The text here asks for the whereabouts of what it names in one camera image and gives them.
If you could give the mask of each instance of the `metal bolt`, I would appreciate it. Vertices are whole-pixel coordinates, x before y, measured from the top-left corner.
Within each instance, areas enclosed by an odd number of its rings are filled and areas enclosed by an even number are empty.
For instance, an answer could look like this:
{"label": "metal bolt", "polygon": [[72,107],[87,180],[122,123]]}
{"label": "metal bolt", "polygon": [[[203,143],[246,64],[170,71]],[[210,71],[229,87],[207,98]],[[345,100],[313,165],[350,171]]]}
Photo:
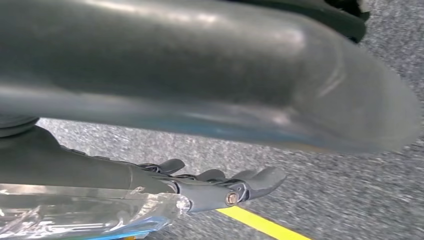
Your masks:
{"label": "metal bolt", "polygon": [[228,206],[234,206],[237,204],[238,201],[239,201],[239,195],[236,192],[232,191],[226,195],[225,203]]}

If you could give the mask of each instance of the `gray carpet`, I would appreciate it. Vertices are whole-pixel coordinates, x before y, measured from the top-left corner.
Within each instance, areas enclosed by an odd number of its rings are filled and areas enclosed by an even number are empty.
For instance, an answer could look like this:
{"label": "gray carpet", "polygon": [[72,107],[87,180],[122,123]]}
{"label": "gray carpet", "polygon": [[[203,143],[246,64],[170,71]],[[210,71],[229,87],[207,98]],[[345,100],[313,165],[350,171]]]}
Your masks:
{"label": "gray carpet", "polygon": [[[371,0],[362,46],[424,101],[424,1]],[[277,166],[289,177],[245,207],[314,240],[423,240],[424,138],[400,152],[313,154],[147,130],[43,119],[60,142],[134,163],[180,158],[187,171]],[[271,239],[218,212],[193,214],[149,240]]]}

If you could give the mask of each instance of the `clear plastic film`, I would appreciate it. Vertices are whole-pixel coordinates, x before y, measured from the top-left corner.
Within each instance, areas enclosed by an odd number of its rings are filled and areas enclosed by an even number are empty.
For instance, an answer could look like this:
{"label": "clear plastic film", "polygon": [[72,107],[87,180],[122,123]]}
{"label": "clear plastic film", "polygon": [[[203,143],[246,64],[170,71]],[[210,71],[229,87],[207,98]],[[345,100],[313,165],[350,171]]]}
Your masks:
{"label": "clear plastic film", "polygon": [[0,184],[0,239],[108,240],[142,236],[186,213],[179,194]]}

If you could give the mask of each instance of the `yellow stripe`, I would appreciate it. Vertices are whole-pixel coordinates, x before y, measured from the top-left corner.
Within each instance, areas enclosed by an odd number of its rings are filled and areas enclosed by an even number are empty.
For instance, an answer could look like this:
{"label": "yellow stripe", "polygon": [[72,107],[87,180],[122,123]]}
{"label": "yellow stripe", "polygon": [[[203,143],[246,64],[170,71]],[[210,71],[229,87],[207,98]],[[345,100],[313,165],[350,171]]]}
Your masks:
{"label": "yellow stripe", "polygon": [[218,209],[217,211],[277,240],[311,240],[297,232],[280,226],[272,221],[266,220],[263,217],[260,217],[237,206]]}

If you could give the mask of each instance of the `black plastic part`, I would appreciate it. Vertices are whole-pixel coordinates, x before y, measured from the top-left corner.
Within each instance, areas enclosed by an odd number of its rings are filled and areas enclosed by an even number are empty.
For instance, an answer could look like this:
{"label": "black plastic part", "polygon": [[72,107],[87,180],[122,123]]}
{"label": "black plastic part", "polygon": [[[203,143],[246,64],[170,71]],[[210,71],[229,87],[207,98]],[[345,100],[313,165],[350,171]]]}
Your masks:
{"label": "black plastic part", "polygon": [[298,13],[312,18],[359,43],[366,33],[365,21],[357,0],[228,0]]}
{"label": "black plastic part", "polygon": [[0,115],[0,138],[21,134],[38,122],[38,117]]}
{"label": "black plastic part", "polygon": [[87,156],[62,147],[47,130],[35,126],[0,138],[0,183],[173,193],[135,164]]}

